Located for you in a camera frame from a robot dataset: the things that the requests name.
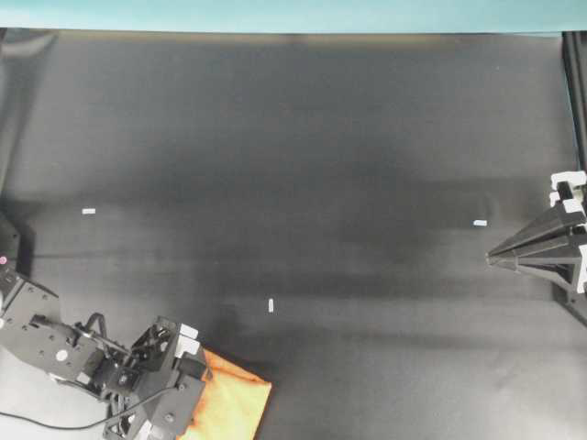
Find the black metal frame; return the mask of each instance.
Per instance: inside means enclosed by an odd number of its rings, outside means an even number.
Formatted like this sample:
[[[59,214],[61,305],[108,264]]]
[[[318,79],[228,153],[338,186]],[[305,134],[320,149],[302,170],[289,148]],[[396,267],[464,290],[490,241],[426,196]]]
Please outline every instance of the black metal frame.
[[[569,86],[579,168],[587,168],[587,32],[562,33],[562,58]]]

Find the orange towel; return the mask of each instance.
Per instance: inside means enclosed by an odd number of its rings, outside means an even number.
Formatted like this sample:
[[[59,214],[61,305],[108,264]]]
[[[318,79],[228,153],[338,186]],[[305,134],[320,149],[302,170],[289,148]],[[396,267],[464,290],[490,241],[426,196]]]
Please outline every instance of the orange towel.
[[[253,440],[271,384],[206,350],[205,359],[213,377],[178,440]]]

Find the black cable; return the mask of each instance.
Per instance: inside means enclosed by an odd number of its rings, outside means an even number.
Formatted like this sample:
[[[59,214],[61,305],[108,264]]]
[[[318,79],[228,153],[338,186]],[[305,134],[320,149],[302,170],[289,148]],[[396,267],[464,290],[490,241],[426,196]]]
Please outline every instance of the black cable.
[[[33,419],[29,419],[28,417],[24,417],[22,415],[16,415],[16,414],[9,414],[7,412],[0,412],[0,416],[2,417],[8,417],[10,419],[17,419],[17,420],[21,420],[23,422],[28,422],[30,424],[35,424],[37,426],[41,426],[43,428],[47,428],[47,429],[51,429],[54,431],[85,431],[88,429],[92,429],[95,428],[96,426],[100,425],[100,424],[107,424],[108,422],[112,422],[113,420],[117,419],[118,417],[122,417],[124,415],[128,415],[130,413],[132,413],[133,411],[135,411],[139,406],[144,405],[145,403],[148,403],[150,401],[153,401],[155,399],[157,399],[158,397],[160,397],[162,394],[165,394],[169,391],[173,391],[176,390],[176,387],[171,387],[171,388],[164,388],[162,390],[157,391],[154,394],[151,394],[148,398],[140,401],[137,404],[132,405],[131,407],[129,407],[128,409],[124,410],[123,412],[119,412],[118,414],[115,414],[111,417],[107,417],[103,420],[100,420],[98,422],[95,423],[91,423],[91,424],[87,424],[86,426],[53,426],[50,424],[44,424],[42,422],[39,422],[37,420],[33,420]]]

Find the white label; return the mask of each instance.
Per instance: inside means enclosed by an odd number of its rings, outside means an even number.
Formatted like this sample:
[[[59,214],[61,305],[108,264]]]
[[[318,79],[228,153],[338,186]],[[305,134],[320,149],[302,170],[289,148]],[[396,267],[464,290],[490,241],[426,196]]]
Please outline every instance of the white label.
[[[182,324],[180,327],[180,334],[191,337],[192,339],[196,339],[198,337],[198,331],[186,324]]]

